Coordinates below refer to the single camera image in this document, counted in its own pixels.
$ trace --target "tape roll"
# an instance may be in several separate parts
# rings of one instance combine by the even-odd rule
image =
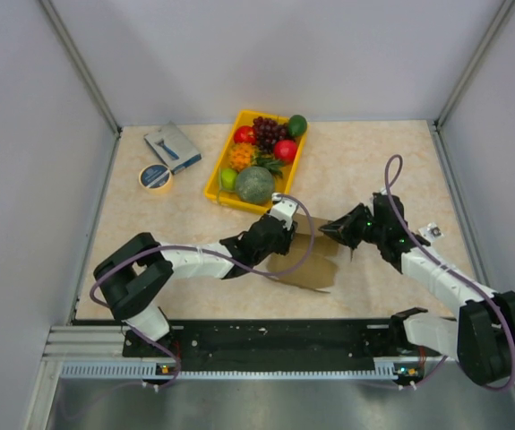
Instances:
[[[165,194],[171,189],[174,177],[162,164],[152,164],[142,170],[138,176],[140,186],[148,193]]]

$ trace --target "tabletop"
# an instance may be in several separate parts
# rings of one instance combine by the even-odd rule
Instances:
[[[225,144],[231,124],[180,125],[202,160],[174,177],[172,189],[154,195],[138,185],[138,174],[159,159],[143,136],[155,126],[124,128],[90,253],[76,318],[111,319],[90,301],[92,271],[117,248],[148,231],[174,244],[206,244],[247,230],[259,217],[218,206],[203,187]],[[472,270],[426,121],[313,122],[291,194],[312,215],[336,219],[383,187],[384,165],[399,153],[404,169],[394,193],[405,218],[417,230],[436,222],[445,237],[434,243],[446,260],[466,274]],[[335,285],[322,294],[248,274],[237,279],[170,281],[155,299],[173,319],[370,318],[388,317],[421,306],[449,311],[424,286],[400,275],[373,245],[361,244],[353,258],[341,247]]]

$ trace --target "beige table surface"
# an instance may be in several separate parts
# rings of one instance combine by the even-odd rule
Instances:
[[[157,127],[126,127],[90,256],[77,318],[111,318],[88,296],[91,272],[119,246],[142,231],[175,244],[203,244],[238,234],[258,219],[220,207],[203,195],[231,125],[183,125],[202,160],[174,177],[170,193],[151,195],[137,176],[158,162],[143,136]],[[435,248],[471,274],[468,256],[425,121],[311,123],[291,193],[316,217],[336,219],[383,186],[390,155],[405,167],[394,192],[405,205],[413,230],[435,221],[446,235]],[[376,247],[360,245],[353,261],[341,247],[339,273],[329,294],[285,286],[249,274],[227,281],[168,282],[155,302],[171,318],[337,318],[386,317],[414,306],[448,314],[424,287],[398,274]]]

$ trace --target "gray wall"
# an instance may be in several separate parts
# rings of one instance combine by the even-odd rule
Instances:
[[[436,118],[502,0],[55,0],[124,125]]]
[[[0,430],[20,428],[113,138],[36,2],[0,0]]]
[[[444,135],[490,281],[515,290],[515,12]]]

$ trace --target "yellow plastic bin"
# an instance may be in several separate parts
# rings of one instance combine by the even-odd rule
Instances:
[[[218,191],[219,191],[219,171],[229,167],[227,154],[231,146],[233,146],[233,135],[235,134],[237,128],[242,125],[250,125],[253,126],[253,120],[258,116],[262,116],[263,118],[272,118],[277,121],[279,124],[286,123],[289,118],[286,116],[277,116],[271,114],[264,114],[262,112],[253,112],[252,110],[242,110],[237,115],[237,119],[233,124],[233,128],[229,133],[229,137],[227,138],[225,145],[223,146],[223,150],[219,155],[219,160],[213,169],[213,173],[211,173],[210,180],[205,185],[205,196],[211,201],[218,203]],[[295,160],[292,164],[285,166],[281,169],[283,172],[282,178],[275,179],[275,192],[288,194],[291,185],[293,184],[293,178],[295,177],[296,168],[299,165],[299,160],[301,159],[301,153],[303,152],[303,147],[305,146],[307,132],[302,136],[296,138],[295,142],[298,144],[299,148],[296,152]],[[253,213],[258,213],[262,215],[266,211],[268,211],[272,203],[271,201],[264,204],[251,204],[242,202],[239,200],[235,193],[230,193],[227,191],[222,191],[219,194],[219,204],[223,206],[228,206],[230,208],[239,209],[241,211],[249,211]]]

